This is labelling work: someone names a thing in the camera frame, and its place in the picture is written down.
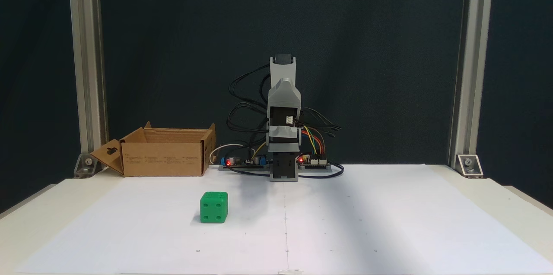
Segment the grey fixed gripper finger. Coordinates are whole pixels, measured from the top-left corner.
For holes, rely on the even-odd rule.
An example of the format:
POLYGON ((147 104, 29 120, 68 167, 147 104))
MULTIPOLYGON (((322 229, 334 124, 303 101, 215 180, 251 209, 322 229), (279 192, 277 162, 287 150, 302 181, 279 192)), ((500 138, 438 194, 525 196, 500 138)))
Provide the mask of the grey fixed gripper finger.
POLYGON ((268 107, 301 107, 302 97, 292 79, 280 79, 268 92, 268 107))

